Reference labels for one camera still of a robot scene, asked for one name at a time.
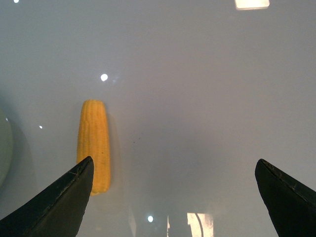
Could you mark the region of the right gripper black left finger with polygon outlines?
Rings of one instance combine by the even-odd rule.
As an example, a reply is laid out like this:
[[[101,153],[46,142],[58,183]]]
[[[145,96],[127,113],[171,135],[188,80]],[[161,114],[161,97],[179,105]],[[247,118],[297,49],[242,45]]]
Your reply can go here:
[[[85,158],[0,221],[2,237],[75,237],[92,189],[94,163]]]

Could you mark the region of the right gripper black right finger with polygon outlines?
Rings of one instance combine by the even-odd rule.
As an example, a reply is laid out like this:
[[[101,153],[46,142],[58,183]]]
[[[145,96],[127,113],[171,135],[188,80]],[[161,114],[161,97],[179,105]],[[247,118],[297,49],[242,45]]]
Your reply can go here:
[[[255,178],[261,198],[279,237],[316,235],[316,192],[264,159]]]

